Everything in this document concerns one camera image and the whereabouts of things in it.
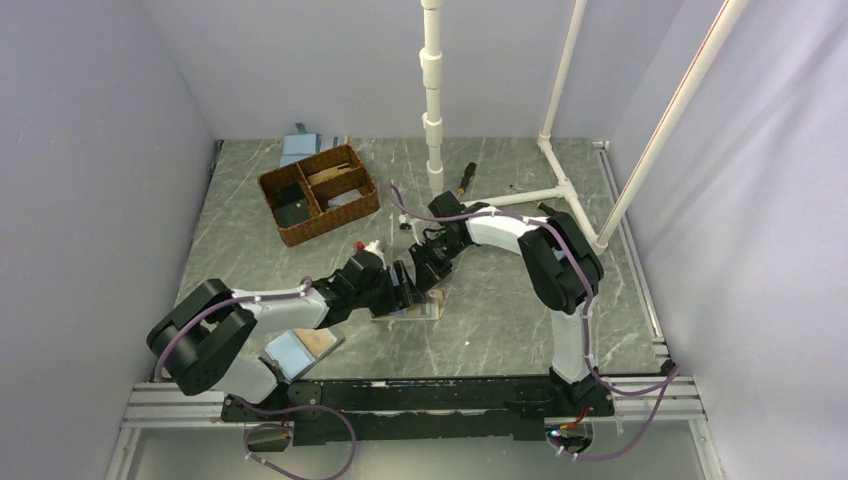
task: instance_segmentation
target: robotic arm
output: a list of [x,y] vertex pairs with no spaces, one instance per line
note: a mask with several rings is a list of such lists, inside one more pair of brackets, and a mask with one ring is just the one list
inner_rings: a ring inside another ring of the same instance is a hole
[[[531,225],[528,218],[495,216],[497,209],[485,204],[464,208],[450,192],[428,207],[437,218],[493,213],[440,222],[434,233],[412,245],[414,281],[402,261],[387,265],[376,244],[354,254],[330,276],[307,279],[296,289],[247,292],[229,289],[218,279],[207,280],[153,328],[147,345],[157,356],[170,350],[164,366],[184,394],[215,389],[259,403],[284,383],[279,360],[287,352],[272,341],[260,356],[240,353],[249,337],[291,328],[327,328],[359,308],[382,316],[421,303],[426,292],[451,273],[452,260],[463,250],[490,245],[522,256],[536,294],[551,309],[553,371],[568,383],[587,377],[583,325],[577,313],[587,292],[551,234]],[[533,220],[548,223],[565,239],[596,295],[604,275],[598,257],[570,215],[551,213],[549,218]],[[221,308],[202,315],[216,305]],[[182,336],[180,330],[198,316],[215,328],[198,323]]]

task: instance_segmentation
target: screwdriver handle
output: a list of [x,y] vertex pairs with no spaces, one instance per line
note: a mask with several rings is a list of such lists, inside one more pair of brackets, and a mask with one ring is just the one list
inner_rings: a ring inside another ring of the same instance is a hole
[[477,172],[477,164],[474,162],[469,163],[465,166],[465,173],[462,175],[462,181],[459,182],[459,194],[462,195],[465,193],[465,189],[468,188],[468,185],[471,183],[471,179],[474,178],[474,174]]

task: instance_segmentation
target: marble tabletop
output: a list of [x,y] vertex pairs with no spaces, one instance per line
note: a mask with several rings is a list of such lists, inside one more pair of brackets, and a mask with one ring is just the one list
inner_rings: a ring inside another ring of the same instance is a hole
[[[298,246],[286,247],[264,203],[257,178],[277,167],[275,140],[224,142],[197,224],[179,297],[207,278],[231,288],[290,288],[309,275],[327,276],[353,253],[356,240],[384,240],[387,261],[409,259],[413,239],[398,228],[386,196],[389,182],[405,203],[426,212],[430,190],[423,139],[354,139],[351,144],[380,189],[376,213]],[[597,151],[588,140],[553,141],[554,151],[575,184],[589,218],[604,220],[612,198]],[[445,139],[446,186],[458,184],[465,165],[477,162],[467,199],[551,187],[553,177],[533,139]],[[568,210],[563,200],[549,202]],[[532,204],[507,207],[539,215]],[[639,285],[619,235],[601,256],[606,276],[594,307],[595,357],[603,373],[655,373],[652,332]],[[439,321],[373,322],[355,311],[334,327],[345,343],[307,378],[393,378],[546,373],[553,355],[550,314],[536,298],[522,259],[494,248],[471,248],[454,262],[440,284],[445,296]],[[252,342],[247,348],[261,344]]]

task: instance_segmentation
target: open box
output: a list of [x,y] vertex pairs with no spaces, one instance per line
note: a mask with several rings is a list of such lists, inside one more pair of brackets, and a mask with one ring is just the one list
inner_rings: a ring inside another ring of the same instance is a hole
[[[307,178],[328,168],[348,164],[350,170],[310,185]],[[350,145],[317,155],[259,176],[259,187],[277,224],[283,243],[293,247],[310,238],[376,212],[377,186]],[[330,208],[328,202],[351,190],[360,198]]]

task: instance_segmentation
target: brown basket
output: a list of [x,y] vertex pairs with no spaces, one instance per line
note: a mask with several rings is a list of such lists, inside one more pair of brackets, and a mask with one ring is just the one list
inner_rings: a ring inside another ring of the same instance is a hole
[[[339,176],[316,185],[309,185],[306,177],[336,165],[350,164],[351,170]],[[377,198],[377,186],[374,180],[350,145],[339,145],[317,155],[272,170],[259,176],[259,187],[265,196],[265,203],[274,215],[275,193],[292,184],[299,184],[306,195],[309,213],[312,218],[291,227],[282,227],[277,223],[277,230],[283,243],[293,247],[310,238],[350,223],[380,208]],[[350,190],[359,190],[362,198],[329,210],[327,202]]]

